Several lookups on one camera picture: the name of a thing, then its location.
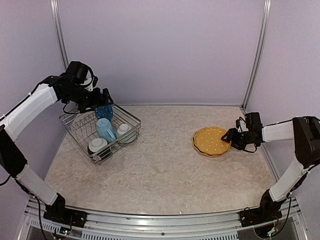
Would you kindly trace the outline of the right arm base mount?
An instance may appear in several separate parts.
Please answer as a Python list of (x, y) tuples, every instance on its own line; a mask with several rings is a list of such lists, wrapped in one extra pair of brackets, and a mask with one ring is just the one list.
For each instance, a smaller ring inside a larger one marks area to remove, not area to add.
[(266, 223), (281, 218), (281, 206), (286, 199), (273, 201), (269, 190), (266, 190), (261, 197), (259, 207), (248, 208), (240, 211), (239, 219), (242, 227), (248, 227)]

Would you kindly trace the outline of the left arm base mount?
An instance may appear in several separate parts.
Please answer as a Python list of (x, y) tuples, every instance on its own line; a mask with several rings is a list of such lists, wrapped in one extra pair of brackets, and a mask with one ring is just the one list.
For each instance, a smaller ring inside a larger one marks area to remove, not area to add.
[(84, 228), (88, 213), (66, 207), (66, 200), (59, 193), (52, 205), (45, 204), (43, 218), (71, 227)]

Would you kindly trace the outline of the light blue mug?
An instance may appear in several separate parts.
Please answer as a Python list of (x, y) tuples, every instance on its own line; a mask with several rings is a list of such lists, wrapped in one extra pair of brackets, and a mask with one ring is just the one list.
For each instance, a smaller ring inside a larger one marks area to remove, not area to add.
[(98, 119), (96, 129), (99, 137), (105, 139), (108, 143), (116, 140), (111, 122), (107, 118)]

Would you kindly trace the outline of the blue dotted plate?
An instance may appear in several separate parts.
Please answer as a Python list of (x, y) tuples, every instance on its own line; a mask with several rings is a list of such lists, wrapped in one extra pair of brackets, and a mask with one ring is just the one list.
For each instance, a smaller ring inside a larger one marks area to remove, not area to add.
[(107, 119), (109, 122), (113, 119), (113, 107), (112, 105), (100, 106), (94, 109), (97, 119)]

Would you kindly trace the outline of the yellow dotted plate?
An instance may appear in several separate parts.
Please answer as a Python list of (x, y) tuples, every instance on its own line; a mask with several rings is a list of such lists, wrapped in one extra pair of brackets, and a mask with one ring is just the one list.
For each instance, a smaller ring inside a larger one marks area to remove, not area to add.
[(193, 148), (198, 154), (208, 158), (218, 158), (226, 154), (231, 149), (231, 144), (221, 140), (213, 141), (210, 145), (198, 147), (195, 142), (192, 142)]
[(198, 130), (192, 137), (192, 141), (200, 148), (210, 145), (213, 141), (221, 140), (221, 137), (227, 132), (226, 129), (217, 126), (204, 127)]

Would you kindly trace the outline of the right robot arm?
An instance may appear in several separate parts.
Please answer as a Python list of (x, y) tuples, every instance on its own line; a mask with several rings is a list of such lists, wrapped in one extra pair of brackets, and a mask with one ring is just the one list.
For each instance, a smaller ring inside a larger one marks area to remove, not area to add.
[(258, 112), (250, 112), (236, 121), (221, 137), (237, 150), (245, 151), (248, 145), (258, 148), (263, 143), (292, 141), (292, 162), (263, 196), (256, 210), (256, 218), (266, 222), (283, 202), (304, 181), (307, 174), (320, 163), (320, 120), (316, 116), (298, 116), (269, 125), (263, 125)]

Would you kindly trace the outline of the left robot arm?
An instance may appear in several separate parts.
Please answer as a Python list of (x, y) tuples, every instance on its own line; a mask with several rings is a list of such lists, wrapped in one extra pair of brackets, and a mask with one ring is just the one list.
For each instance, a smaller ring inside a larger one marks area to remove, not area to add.
[(86, 113), (97, 107), (111, 105), (113, 99), (107, 88), (88, 90), (88, 84), (75, 84), (67, 76), (47, 77), (0, 118), (0, 164), (18, 185), (41, 200), (47, 212), (63, 223), (70, 218), (64, 197), (49, 187), (43, 177), (32, 169), (22, 147), (22, 141), (28, 139), (28, 133), (35, 137), (29, 145), (36, 152), (42, 148), (41, 140), (49, 142), (53, 127), (44, 123), (42, 116), (59, 102), (75, 103), (79, 113)]

